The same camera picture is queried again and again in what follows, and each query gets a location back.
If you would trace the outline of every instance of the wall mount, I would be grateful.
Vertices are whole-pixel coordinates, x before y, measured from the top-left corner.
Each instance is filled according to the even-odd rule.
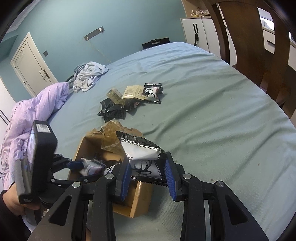
[[[94,37],[94,36],[96,36],[96,35],[98,35],[98,34],[104,32],[104,31],[105,31],[104,28],[103,28],[103,27],[100,27],[100,28],[98,28],[98,29],[92,31],[92,32],[89,33],[88,35],[84,36],[84,39],[85,39],[85,41],[88,41],[88,40],[90,40],[92,37]]]

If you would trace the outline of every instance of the wooden chair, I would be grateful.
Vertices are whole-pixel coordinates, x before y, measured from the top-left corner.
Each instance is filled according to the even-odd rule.
[[[234,67],[261,86],[280,106],[283,105],[290,95],[290,90],[283,85],[290,38],[281,19],[263,0],[204,0],[204,4],[217,30],[221,59],[229,63],[230,54],[226,28],[217,4],[237,53],[237,64]],[[275,48],[270,71],[264,67],[264,38],[257,8],[269,12],[274,22]]]

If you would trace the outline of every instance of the black sleeve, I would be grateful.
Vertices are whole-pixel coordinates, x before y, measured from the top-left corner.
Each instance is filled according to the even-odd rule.
[[[6,207],[3,201],[4,190],[0,194],[0,239],[7,241],[26,241],[28,239],[28,228],[21,216],[15,216]]]

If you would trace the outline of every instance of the black snack bag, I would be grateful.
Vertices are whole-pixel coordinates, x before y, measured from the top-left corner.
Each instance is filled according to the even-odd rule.
[[[149,84],[146,83],[144,85],[143,95],[147,95],[146,102],[157,103],[160,104],[161,100],[158,98],[158,94],[162,93],[163,84]]]
[[[131,178],[146,183],[166,186],[166,153],[153,142],[127,133],[116,131],[116,135],[132,167]]]
[[[125,99],[125,100],[126,100],[126,103],[124,105],[124,109],[127,112],[135,109],[142,102],[142,100],[139,100],[137,98],[130,98],[130,99]]]
[[[102,110],[98,113],[99,116],[104,116],[106,109],[114,105],[114,102],[107,98],[101,101]]]
[[[98,113],[99,116],[104,117],[105,123],[115,119],[125,119],[126,111],[120,104],[114,104],[114,102],[107,98],[101,102],[102,110]]]

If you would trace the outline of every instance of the blue gripper pad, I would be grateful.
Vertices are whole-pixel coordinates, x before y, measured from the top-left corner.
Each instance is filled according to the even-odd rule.
[[[170,191],[170,196],[173,198],[174,201],[177,199],[176,194],[176,186],[175,186],[175,179],[172,174],[172,170],[170,168],[168,160],[165,162],[165,177],[167,179],[168,189]]]
[[[69,168],[70,170],[81,170],[84,168],[83,165],[83,161],[79,160],[79,161],[70,161],[67,165],[67,168]]]
[[[131,171],[132,171],[131,165],[128,164],[126,166],[126,171],[125,171],[124,176],[122,178],[122,186],[121,186],[121,194],[120,194],[122,201],[124,201],[125,197],[128,194],[128,186],[131,181]]]

